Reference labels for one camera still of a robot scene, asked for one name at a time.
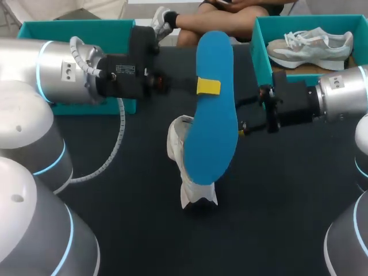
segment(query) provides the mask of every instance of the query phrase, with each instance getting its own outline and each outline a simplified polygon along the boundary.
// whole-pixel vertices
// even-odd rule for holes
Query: white coiled cable
[[[85,177],[79,177],[79,178],[73,178],[72,180],[70,180],[70,183],[81,183],[87,180],[90,180],[92,178],[95,178],[97,175],[99,175],[100,173],[102,173],[103,171],[105,171],[107,169],[107,167],[109,167],[109,165],[111,164],[112,160],[114,159],[114,157],[116,156],[116,153],[118,152],[121,142],[122,142],[122,137],[124,136],[124,131],[125,131],[125,109],[124,109],[124,103],[122,102],[122,99],[117,99],[117,102],[119,104],[119,111],[120,111],[120,129],[119,129],[119,134],[117,136],[117,140],[115,143],[115,146],[113,148],[113,151],[111,152],[109,158],[106,160],[106,162],[101,166],[101,168],[99,168],[97,171],[86,175]]]
[[[75,62],[78,64],[78,66],[87,74],[90,75],[94,75],[96,77],[100,77],[100,73],[101,70],[99,69],[94,69],[92,67],[90,67],[79,55],[78,52],[78,45],[83,45],[83,41],[76,37],[73,36],[70,39],[70,51],[71,54],[73,56],[73,58],[75,59]],[[122,142],[122,138],[124,136],[124,131],[125,131],[125,108],[124,108],[124,103],[122,101],[121,98],[117,99],[118,105],[119,105],[119,112],[120,112],[120,128],[119,128],[119,133],[117,136],[117,140],[115,143],[115,146],[109,156],[109,158],[106,160],[106,162],[95,172],[86,175],[85,177],[79,177],[79,178],[73,178],[72,180],[70,180],[70,183],[81,183],[87,180],[90,180],[92,178],[95,178],[97,175],[99,175],[100,173],[102,173],[103,171],[105,171],[107,169],[107,167],[109,167],[109,165],[111,164],[112,160],[115,158],[116,153],[118,152],[121,142]]]
[[[102,71],[100,69],[90,67],[79,55],[78,46],[83,44],[84,42],[78,36],[73,36],[72,38],[70,38],[69,46],[71,54],[80,69],[82,69],[87,74],[94,75],[97,78],[100,78]]]

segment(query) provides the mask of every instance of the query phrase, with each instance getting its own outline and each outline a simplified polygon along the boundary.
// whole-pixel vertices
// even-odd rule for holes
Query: black table
[[[255,93],[247,45],[235,47],[236,97]],[[195,49],[163,48],[157,66],[195,76]],[[193,115],[183,91],[141,102],[128,116],[111,166],[61,198],[90,226],[101,248],[99,275],[328,275],[330,223],[358,198],[354,185],[357,121],[293,126],[240,139],[216,183],[218,208],[180,205],[181,179],[166,154],[176,117]],[[118,116],[57,118],[75,175],[98,168],[116,139]]]

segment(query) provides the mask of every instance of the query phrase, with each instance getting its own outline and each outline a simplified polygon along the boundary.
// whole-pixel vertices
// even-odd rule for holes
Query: blue insole
[[[184,165],[199,185],[217,181],[228,168],[238,140],[233,88],[233,49],[223,32],[206,33],[197,48],[197,76],[221,82],[220,95],[197,96],[193,125],[184,143]]]

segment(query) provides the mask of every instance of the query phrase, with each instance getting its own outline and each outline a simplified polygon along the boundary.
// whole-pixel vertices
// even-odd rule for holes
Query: cardboard box
[[[284,70],[270,63],[266,52],[269,42],[283,39],[285,33],[312,30],[321,27],[327,33],[343,35],[350,31],[354,35],[354,51],[348,67],[368,64],[368,22],[361,15],[326,16],[272,16],[257,18],[252,42],[251,55],[258,85],[273,84],[273,71]],[[305,80],[308,86],[317,84],[318,77],[330,70],[312,64],[305,64],[293,70],[286,70],[289,82]]]

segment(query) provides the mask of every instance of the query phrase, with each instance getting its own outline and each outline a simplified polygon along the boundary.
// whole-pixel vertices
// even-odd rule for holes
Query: white sneaker
[[[151,27],[154,29],[157,40],[163,40],[168,36],[173,30],[169,24],[165,24],[165,14],[168,13],[170,9],[166,7],[159,7],[151,21]]]
[[[304,63],[312,63],[329,70],[344,70],[344,62],[349,58],[353,35],[332,35],[321,28],[284,35],[285,39],[271,41],[267,53],[271,60],[286,68],[296,68]]]
[[[170,24],[165,23],[163,25],[163,28],[157,34],[157,41],[160,42],[161,40],[163,40],[165,37],[167,37],[172,32],[173,32],[173,29],[170,27]]]
[[[201,198],[206,198],[208,201],[213,201],[216,205],[218,204],[214,190],[214,183],[211,185],[196,184],[189,179],[184,168],[183,145],[188,130],[191,127],[192,120],[192,117],[186,115],[176,118],[168,128],[166,143],[168,157],[173,161],[176,161],[181,173],[183,183],[180,190],[180,198],[183,209],[188,205],[188,203],[197,202]]]

